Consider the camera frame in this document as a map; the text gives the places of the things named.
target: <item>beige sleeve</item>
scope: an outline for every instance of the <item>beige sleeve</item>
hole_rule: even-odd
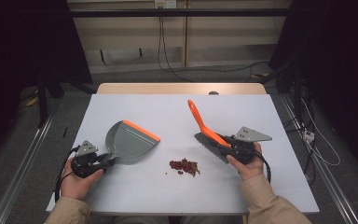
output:
[[[79,200],[61,197],[51,211],[46,224],[87,223],[90,207]]]
[[[276,196],[264,175],[241,183],[241,191],[249,210],[249,223],[310,223],[283,197]]]

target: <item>hand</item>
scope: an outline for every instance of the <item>hand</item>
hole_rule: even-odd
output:
[[[255,149],[261,154],[261,146],[257,142],[254,142]],[[250,179],[254,176],[263,174],[263,162],[255,157],[255,160],[249,164],[242,164],[240,161],[237,161],[234,157],[227,155],[228,162],[234,166],[241,175],[242,180]]]
[[[66,162],[62,176],[66,176],[72,172],[72,160],[73,158]],[[97,181],[102,174],[103,170],[101,169],[86,178],[78,177],[75,174],[68,175],[61,183],[61,196],[83,200],[91,185]]]

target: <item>person's left hand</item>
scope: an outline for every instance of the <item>person's left hand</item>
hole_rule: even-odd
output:
[[[73,158],[66,162],[62,176],[66,176],[72,172],[72,160]],[[68,175],[61,183],[61,196],[83,200],[91,185],[97,181],[102,174],[103,170],[101,169],[86,178],[78,177],[75,174]]]

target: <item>table surface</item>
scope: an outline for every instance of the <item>table surface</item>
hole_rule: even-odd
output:
[[[207,126],[231,135],[241,126],[272,136],[261,142],[263,154],[271,166],[271,185],[278,195],[292,202],[301,212],[318,212],[308,183],[288,141],[269,95],[244,95],[258,84],[191,83],[165,87],[165,94],[156,94],[164,84],[115,84],[115,91],[126,94],[93,95],[74,145],[88,139],[107,149],[104,138],[117,121],[128,119],[161,137],[161,142],[136,160],[117,160],[113,169],[96,183],[86,198],[94,214],[102,215],[239,215],[246,213],[241,198],[238,172],[220,161],[194,137],[200,131],[188,109],[186,100],[197,105]],[[142,93],[141,86],[148,94]],[[179,90],[191,89],[191,94]],[[208,96],[209,91],[234,95]],[[171,160],[187,158],[199,163],[200,175],[179,175],[169,166]],[[54,205],[53,198],[48,211]]]

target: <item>orange handle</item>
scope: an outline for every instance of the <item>orange handle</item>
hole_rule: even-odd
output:
[[[229,143],[227,143],[223,138],[221,138],[219,135],[217,135],[214,131],[209,129],[202,121],[201,115],[199,110],[197,109],[196,105],[191,100],[187,100],[188,107],[190,107],[190,111],[193,114],[194,119],[200,126],[200,130],[203,134],[205,134],[207,137],[212,138],[214,141],[219,143],[220,145],[231,147]]]

